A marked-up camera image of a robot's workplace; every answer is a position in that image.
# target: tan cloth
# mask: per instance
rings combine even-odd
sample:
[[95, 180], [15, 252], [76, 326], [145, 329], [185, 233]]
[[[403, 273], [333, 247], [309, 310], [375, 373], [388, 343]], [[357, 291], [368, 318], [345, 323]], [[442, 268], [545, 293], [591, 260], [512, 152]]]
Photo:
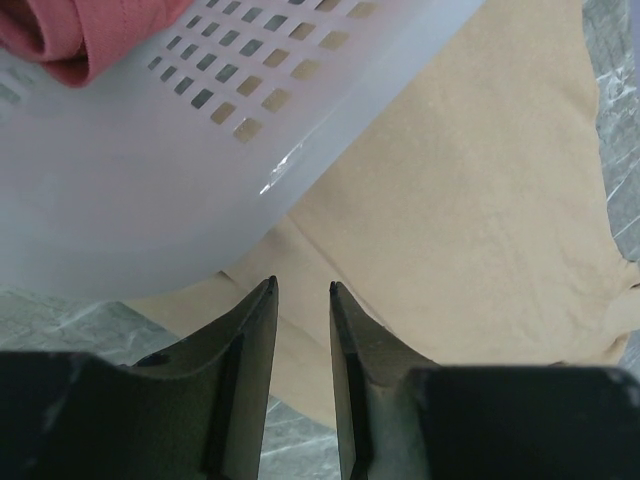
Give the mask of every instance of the tan cloth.
[[131, 305], [186, 335], [278, 275], [272, 392], [326, 424], [331, 280], [440, 363], [617, 361], [640, 274], [609, 230], [581, 9], [488, 0], [228, 277]]

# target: marble floor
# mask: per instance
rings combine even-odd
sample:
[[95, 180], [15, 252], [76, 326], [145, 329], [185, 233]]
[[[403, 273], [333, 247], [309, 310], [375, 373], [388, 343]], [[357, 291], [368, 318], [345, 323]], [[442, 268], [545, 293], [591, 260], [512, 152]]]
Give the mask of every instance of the marble floor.
[[[597, 129], [612, 234], [640, 260], [640, 118], [628, 0], [586, 0], [584, 29], [601, 89]], [[0, 349], [88, 350], [133, 363], [176, 340], [119, 303], [73, 302], [0, 286]], [[621, 365], [640, 376], [640, 332]], [[271, 399], [260, 478], [339, 478], [335, 433]]]

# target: red cloth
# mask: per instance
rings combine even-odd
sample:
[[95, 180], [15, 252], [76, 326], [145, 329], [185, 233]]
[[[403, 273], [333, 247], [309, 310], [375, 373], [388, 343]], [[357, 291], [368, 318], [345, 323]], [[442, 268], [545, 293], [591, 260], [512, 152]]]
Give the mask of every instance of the red cloth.
[[0, 46], [82, 87], [192, 1], [0, 0]]

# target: laundry basket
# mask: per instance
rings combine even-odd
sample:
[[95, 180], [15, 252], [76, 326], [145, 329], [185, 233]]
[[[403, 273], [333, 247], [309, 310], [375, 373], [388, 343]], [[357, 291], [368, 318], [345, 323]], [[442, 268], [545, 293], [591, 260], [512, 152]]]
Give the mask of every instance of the laundry basket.
[[127, 298], [228, 266], [482, 3], [196, 0], [81, 90], [0, 51], [0, 283]]

